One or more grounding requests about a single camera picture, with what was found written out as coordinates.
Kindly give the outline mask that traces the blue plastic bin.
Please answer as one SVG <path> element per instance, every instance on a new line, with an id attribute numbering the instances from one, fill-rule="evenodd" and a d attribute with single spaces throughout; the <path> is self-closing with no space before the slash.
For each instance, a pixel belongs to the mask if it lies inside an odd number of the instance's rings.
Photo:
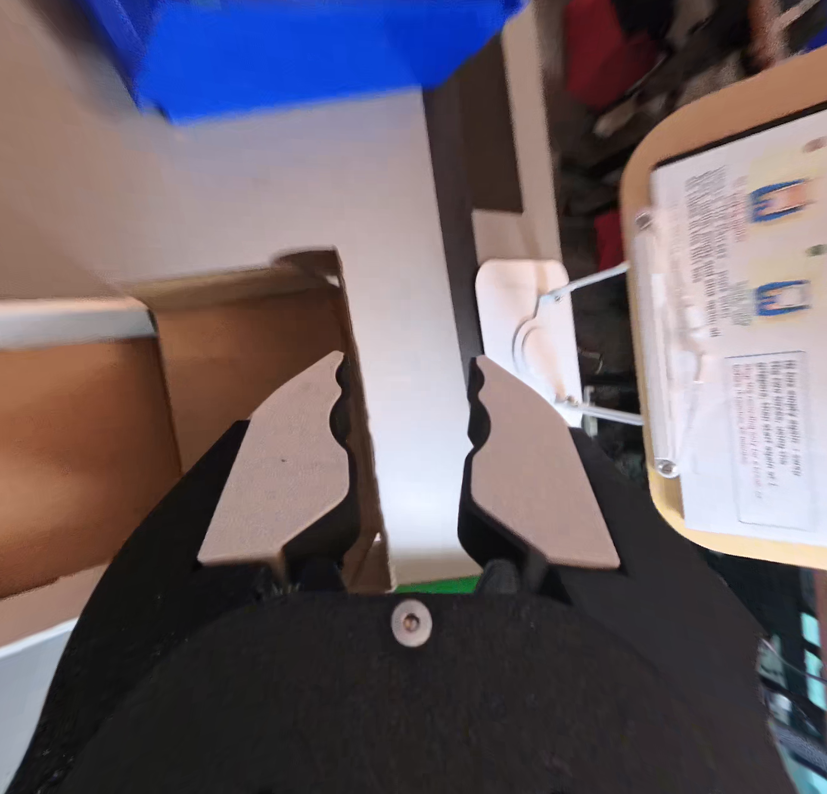
<path id="1" fill-rule="evenodd" d="M 74 0 L 172 123 L 444 83 L 524 0 Z"/>

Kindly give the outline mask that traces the red bag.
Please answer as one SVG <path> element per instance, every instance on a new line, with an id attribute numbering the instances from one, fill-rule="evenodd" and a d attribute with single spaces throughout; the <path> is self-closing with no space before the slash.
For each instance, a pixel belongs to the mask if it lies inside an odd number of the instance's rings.
<path id="1" fill-rule="evenodd" d="M 594 113 L 613 106 L 660 58 L 645 27 L 621 22 L 619 0 L 571 0 L 563 35 L 565 90 Z"/>

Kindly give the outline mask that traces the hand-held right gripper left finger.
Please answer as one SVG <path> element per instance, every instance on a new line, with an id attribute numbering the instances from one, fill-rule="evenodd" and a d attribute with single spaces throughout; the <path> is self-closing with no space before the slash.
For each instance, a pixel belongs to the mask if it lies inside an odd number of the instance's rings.
<path id="1" fill-rule="evenodd" d="M 360 533 L 345 361 L 329 352 L 249 417 L 199 549 L 202 565 L 257 562 L 296 578 L 312 558 L 342 564 Z"/>

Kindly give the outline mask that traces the small cardboard box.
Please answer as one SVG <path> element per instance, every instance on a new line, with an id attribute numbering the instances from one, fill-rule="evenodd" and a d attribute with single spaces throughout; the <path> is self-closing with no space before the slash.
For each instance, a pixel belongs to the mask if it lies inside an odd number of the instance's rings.
<path id="1" fill-rule="evenodd" d="M 367 407 L 336 251 L 141 283 L 126 295 L 2 299 L 2 789 L 105 565 L 236 421 L 329 352 L 346 361 L 357 541 L 351 592 L 391 587 Z"/>

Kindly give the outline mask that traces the grey desk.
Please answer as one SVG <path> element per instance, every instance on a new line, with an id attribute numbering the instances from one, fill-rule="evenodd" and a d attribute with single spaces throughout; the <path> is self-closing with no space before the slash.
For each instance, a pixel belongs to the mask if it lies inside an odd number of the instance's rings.
<path id="1" fill-rule="evenodd" d="M 504 29 L 505 85 L 400 93 L 172 127 L 141 115 L 70 0 L 2 0 L 2 299 L 138 283 L 335 250 L 343 267 L 395 582 L 478 571 L 456 536 L 477 348 L 448 265 L 451 221 L 476 253 L 557 258 L 537 0 Z M 519 243 L 470 228 L 471 107 L 506 93 Z"/>

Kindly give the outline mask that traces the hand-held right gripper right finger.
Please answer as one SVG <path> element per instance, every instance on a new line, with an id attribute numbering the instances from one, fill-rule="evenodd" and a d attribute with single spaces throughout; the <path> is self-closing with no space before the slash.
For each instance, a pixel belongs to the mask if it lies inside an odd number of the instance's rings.
<path id="1" fill-rule="evenodd" d="M 566 420 L 487 356 L 472 361 L 457 536 L 482 569 L 523 584 L 551 567 L 614 572 L 621 561 Z"/>

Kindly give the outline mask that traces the green plastic bin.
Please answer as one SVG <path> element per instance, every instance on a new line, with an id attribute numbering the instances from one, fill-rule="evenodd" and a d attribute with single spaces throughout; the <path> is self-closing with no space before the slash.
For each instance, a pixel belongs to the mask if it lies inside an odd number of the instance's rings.
<path id="1" fill-rule="evenodd" d="M 469 595 L 472 594 L 481 576 L 463 576 L 449 579 L 438 579 L 429 582 L 415 582 L 398 585 L 396 595 L 427 594 L 427 595 Z"/>

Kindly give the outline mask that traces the printed instruction sheet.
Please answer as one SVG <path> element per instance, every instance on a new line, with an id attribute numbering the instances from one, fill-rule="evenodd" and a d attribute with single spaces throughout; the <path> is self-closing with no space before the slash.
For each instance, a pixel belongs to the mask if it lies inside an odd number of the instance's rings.
<path id="1" fill-rule="evenodd" d="M 688 529 L 825 546 L 825 106 L 660 163 L 653 448 Z"/>

